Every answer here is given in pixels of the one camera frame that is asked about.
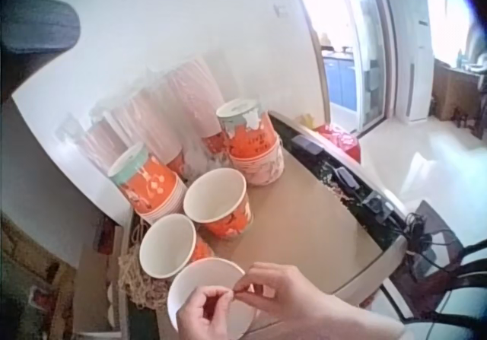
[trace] white wall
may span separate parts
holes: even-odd
[[[210,52],[226,99],[258,97],[291,118],[311,113],[316,124],[324,121],[316,58],[298,0],[61,1],[78,12],[81,38],[24,83],[14,100],[59,168],[118,222],[129,216],[127,201],[54,133],[67,112],[86,124],[97,100],[146,67],[166,70]],[[284,7],[283,16],[276,16],[276,5]]]
[[[74,267],[103,217],[49,159],[12,100],[2,105],[1,198],[23,232]]]

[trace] blue cabinet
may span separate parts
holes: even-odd
[[[339,66],[342,81],[342,105],[349,110],[357,110],[354,63],[351,60],[339,60]]]
[[[326,83],[328,84],[329,101],[342,105],[342,82],[338,60],[324,59]]]
[[[353,60],[323,58],[329,101],[349,110],[357,110],[355,67]]]

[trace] white floor tile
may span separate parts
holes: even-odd
[[[426,200],[463,245],[487,237],[487,142],[452,122],[388,119],[360,139],[362,165],[408,209]]]
[[[357,129],[357,113],[343,106],[330,103],[330,114],[332,123],[340,126],[347,132]]]

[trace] orange cup pattern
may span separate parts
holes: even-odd
[[[248,129],[245,125],[235,127],[233,138],[225,133],[228,153],[231,156],[247,159],[265,154],[274,146],[276,134],[269,114],[263,112],[258,129]]]
[[[215,256],[212,248],[197,234],[195,249],[191,258],[189,258],[189,262],[195,262],[196,260],[210,258],[212,256]]]
[[[184,179],[184,154],[181,152],[167,164],[167,167],[175,172],[181,179]]]
[[[119,188],[137,213],[147,214],[166,201],[175,185],[176,174],[149,154],[144,166]]]
[[[242,202],[233,212],[218,221],[205,224],[205,227],[216,237],[229,239],[242,234],[252,223],[252,220],[249,197],[245,194]]]
[[[202,141],[212,154],[220,154],[225,148],[223,132],[202,138]]]

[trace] stack of paper cups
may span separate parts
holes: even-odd
[[[249,184],[264,186],[284,171],[279,137],[256,100],[237,99],[217,109],[230,160]]]
[[[186,186],[142,143],[122,154],[108,171],[108,177],[149,224],[183,210]]]

